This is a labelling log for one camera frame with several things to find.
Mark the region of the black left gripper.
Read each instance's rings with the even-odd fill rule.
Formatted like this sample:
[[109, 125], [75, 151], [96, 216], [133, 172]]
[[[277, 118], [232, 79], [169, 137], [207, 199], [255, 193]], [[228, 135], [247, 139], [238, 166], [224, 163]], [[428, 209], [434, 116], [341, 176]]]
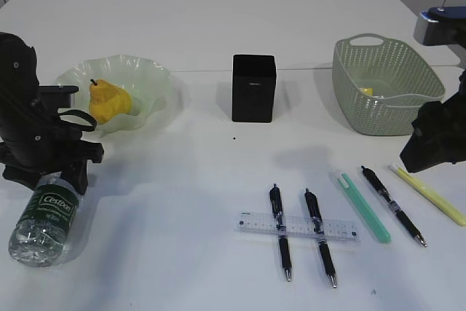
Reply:
[[48, 109], [36, 75], [36, 50], [19, 36], [1, 33], [1, 163], [3, 177], [34, 190], [41, 176], [60, 177], [85, 195], [87, 163], [100, 163], [101, 143], [82, 140], [97, 122], [88, 113]]

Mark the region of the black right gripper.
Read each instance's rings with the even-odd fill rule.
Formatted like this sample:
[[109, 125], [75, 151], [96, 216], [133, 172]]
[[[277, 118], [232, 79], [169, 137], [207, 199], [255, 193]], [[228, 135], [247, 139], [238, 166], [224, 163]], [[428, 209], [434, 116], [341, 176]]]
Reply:
[[425, 103], [412, 123], [414, 134], [400, 153], [409, 173], [465, 161], [465, 73], [448, 100]]

